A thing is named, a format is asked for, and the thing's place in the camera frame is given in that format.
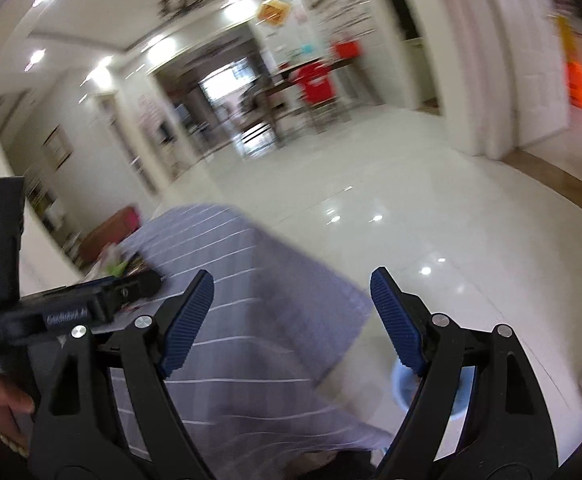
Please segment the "person's left hand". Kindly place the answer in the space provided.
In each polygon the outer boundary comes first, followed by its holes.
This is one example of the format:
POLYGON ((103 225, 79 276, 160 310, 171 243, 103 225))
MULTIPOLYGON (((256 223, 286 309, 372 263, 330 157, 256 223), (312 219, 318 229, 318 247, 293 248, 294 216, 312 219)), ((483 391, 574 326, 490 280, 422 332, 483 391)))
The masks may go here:
POLYGON ((0 437, 5 437, 19 451, 28 451, 28 440, 15 416, 30 415, 34 411, 33 399, 8 378, 0 375, 0 437))

